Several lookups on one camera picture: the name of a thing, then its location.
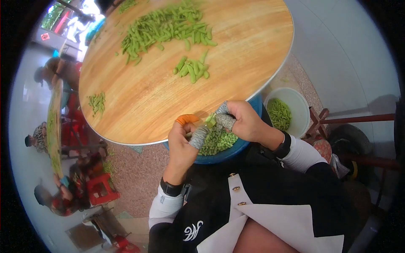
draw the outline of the white arm sleeve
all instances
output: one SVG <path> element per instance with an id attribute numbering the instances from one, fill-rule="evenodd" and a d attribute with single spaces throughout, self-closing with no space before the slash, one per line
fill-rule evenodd
<path id="1" fill-rule="evenodd" d="M 305 173 L 309 167 L 327 162 L 309 143 L 291 136 L 290 152 L 281 161 L 289 168 Z"/>
<path id="2" fill-rule="evenodd" d="M 158 194 L 153 199 L 149 211 L 149 229 L 154 225 L 162 222 L 173 223 L 177 213 L 183 206 L 185 189 L 176 197 L 171 197 L 163 192 L 159 185 Z"/>

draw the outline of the white bucket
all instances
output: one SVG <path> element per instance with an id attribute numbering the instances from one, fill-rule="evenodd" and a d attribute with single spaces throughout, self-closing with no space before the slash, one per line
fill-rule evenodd
<path id="1" fill-rule="evenodd" d="M 309 127 L 310 115 L 307 101 L 294 89 L 278 88 L 270 92 L 264 100 L 264 106 L 266 109 L 267 103 L 272 98 L 278 98 L 288 105 L 292 118 L 290 127 L 286 132 L 296 138 L 301 138 L 307 132 Z"/>

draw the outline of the pile of edamame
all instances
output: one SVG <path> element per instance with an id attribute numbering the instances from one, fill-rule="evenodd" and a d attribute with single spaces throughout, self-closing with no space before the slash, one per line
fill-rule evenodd
<path id="1" fill-rule="evenodd" d="M 281 131 L 286 131 L 291 123 L 291 111 L 286 103 L 281 99 L 274 98 L 267 102 L 267 112 L 269 113 L 273 127 Z"/>
<path id="2" fill-rule="evenodd" d="M 238 137 L 224 128 L 218 130 L 216 127 L 210 129 L 205 138 L 204 145 L 200 149 L 199 155 L 216 155 L 233 146 Z"/>
<path id="3" fill-rule="evenodd" d="M 201 21 L 202 18 L 203 13 L 196 2 L 182 0 L 135 20 L 121 42 L 122 54 L 128 55 L 126 64 L 135 61 L 134 65 L 137 65 L 142 59 L 140 53 L 147 53 L 152 45 L 163 51 L 161 43 L 174 38 L 183 40 L 187 51 L 192 44 L 216 46 L 212 41 L 212 28 Z"/>
<path id="4" fill-rule="evenodd" d="M 100 94 L 98 94 L 98 95 L 94 94 L 92 96 L 88 96 L 87 98 L 89 99 L 89 106 L 91 106 L 93 109 L 92 117 L 94 118 L 96 113 L 99 111 L 101 114 L 101 116 L 100 116 L 100 119 L 101 119 L 102 114 L 105 111 L 105 106 L 104 106 L 105 93 L 104 93 L 104 91 L 100 92 Z"/>
<path id="5" fill-rule="evenodd" d="M 187 56 L 183 56 L 179 64 L 174 68 L 173 74 L 179 74 L 180 77 L 190 75 L 191 83 L 195 83 L 204 76 L 205 79 L 209 78 L 208 65 L 204 64 L 208 50 L 204 51 L 200 60 L 188 59 Z"/>

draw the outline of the red plastic stool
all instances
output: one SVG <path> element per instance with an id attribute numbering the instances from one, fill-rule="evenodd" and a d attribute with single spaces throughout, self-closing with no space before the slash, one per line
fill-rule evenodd
<path id="1" fill-rule="evenodd" d="M 116 241 L 115 247 L 118 248 L 119 253 L 140 253 L 141 250 L 134 244 L 128 242 L 125 237 L 116 235 L 114 236 Z"/>
<path id="2" fill-rule="evenodd" d="M 76 63 L 76 70 L 79 72 L 79 75 L 80 75 L 80 72 L 81 72 L 82 65 L 83 65 L 83 62 Z"/>
<path id="3" fill-rule="evenodd" d="M 108 180 L 110 179 L 110 173 L 103 173 L 100 176 L 90 179 L 86 182 L 87 190 L 89 192 L 89 199 L 90 203 L 95 206 L 98 204 L 103 204 L 112 200 L 116 200 L 120 197 L 118 192 L 113 192 L 110 185 L 108 184 Z M 107 190 L 107 195 L 101 196 L 100 193 L 100 186 L 98 184 L 103 184 L 105 189 Z"/>

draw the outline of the wooden tabletop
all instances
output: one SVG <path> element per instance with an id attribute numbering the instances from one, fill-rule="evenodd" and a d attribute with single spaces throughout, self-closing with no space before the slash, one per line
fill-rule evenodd
<path id="1" fill-rule="evenodd" d="M 282 0 L 206 0 L 202 21 L 212 26 L 216 47 L 183 41 L 163 42 L 164 51 L 151 47 L 137 65 L 126 65 L 121 52 L 128 24 L 171 1 L 140 1 L 106 19 L 96 42 L 87 50 L 79 83 L 80 104 L 90 126 L 102 137 L 127 145 L 167 139 L 174 120 L 193 113 L 205 118 L 225 100 L 246 100 L 261 90 L 278 71 L 293 40 L 290 12 Z M 191 84 L 173 68 L 183 55 L 205 63 L 210 78 Z M 105 92 L 105 112 L 92 117 L 87 96 Z"/>
<path id="2" fill-rule="evenodd" d="M 62 165 L 60 159 L 61 135 L 60 135 L 60 101 L 62 96 L 62 80 L 59 79 L 52 89 L 51 101 L 47 117 L 47 146 L 51 158 L 53 171 L 62 178 Z"/>

